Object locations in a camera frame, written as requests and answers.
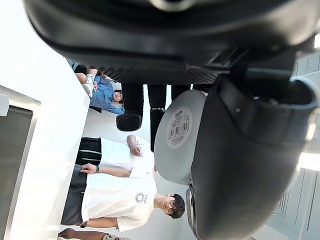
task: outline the person in blue shirt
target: person in blue shirt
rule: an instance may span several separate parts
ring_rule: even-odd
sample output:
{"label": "person in blue shirt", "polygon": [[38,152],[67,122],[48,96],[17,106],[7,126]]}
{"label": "person in blue shirt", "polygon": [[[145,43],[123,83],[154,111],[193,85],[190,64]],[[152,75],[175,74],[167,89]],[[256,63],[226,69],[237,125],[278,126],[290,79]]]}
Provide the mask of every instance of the person in blue shirt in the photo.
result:
{"label": "person in blue shirt", "polygon": [[111,78],[105,74],[97,75],[96,69],[89,69],[85,75],[82,71],[75,70],[75,74],[82,84],[85,91],[91,97],[90,106],[106,110],[110,113],[121,115],[125,112],[124,107],[115,107],[111,103],[123,103],[123,96],[121,90],[115,90]]}

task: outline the barcode label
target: barcode label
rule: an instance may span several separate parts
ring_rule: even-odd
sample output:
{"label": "barcode label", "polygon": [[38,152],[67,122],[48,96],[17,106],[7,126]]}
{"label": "barcode label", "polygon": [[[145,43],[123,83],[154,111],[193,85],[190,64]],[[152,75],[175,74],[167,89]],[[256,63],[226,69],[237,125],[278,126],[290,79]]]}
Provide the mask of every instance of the barcode label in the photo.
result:
{"label": "barcode label", "polygon": [[180,148],[187,140],[192,128],[192,113],[181,107],[170,118],[167,126],[166,142],[172,149]]}
{"label": "barcode label", "polygon": [[184,131],[189,131],[190,121],[186,121],[183,124],[176,126],[175,128],[170,130],[170,137],[174,135],[180,135]]}

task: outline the white sock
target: white sock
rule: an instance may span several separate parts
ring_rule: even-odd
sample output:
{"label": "white sock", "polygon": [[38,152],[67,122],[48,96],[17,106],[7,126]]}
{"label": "white sock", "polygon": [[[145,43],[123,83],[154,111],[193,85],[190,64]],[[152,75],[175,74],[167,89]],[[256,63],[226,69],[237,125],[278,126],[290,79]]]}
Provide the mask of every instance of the white sock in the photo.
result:
{"label": "white sock", "polygon": [[88,73],[86,75],[86,83],[94,84],[95,76],[92,74]]}

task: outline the eyeglasses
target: eyeglasses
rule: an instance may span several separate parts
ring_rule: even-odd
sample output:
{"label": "eyeglasses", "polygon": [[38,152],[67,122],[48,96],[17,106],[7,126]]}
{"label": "eyeglasses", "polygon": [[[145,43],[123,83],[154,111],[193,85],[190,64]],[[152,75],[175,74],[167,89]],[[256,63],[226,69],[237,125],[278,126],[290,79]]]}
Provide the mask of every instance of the eyeglasses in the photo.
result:
{"label": "eyeglasses", "polygon": [[176,200],[171,200],[170,205],[172,206],[172,208],[168,209],[168,214],[173,214],[176,210]]}

